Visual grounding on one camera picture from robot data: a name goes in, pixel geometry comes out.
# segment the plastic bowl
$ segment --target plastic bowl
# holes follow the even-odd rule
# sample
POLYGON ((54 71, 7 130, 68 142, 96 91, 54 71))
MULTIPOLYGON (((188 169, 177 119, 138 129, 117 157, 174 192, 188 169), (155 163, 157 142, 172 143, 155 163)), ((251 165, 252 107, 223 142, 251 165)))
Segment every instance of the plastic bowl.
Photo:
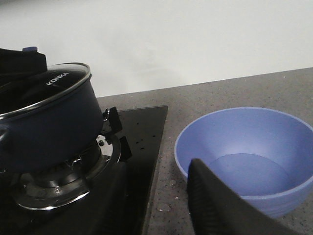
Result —
POLYGON ((232 108, 190 123, 175 144, 187 178, 199 158, 233 191, 276 218, 302 203, 313 185, 313 129, 292 115, 265 108, 232 108))

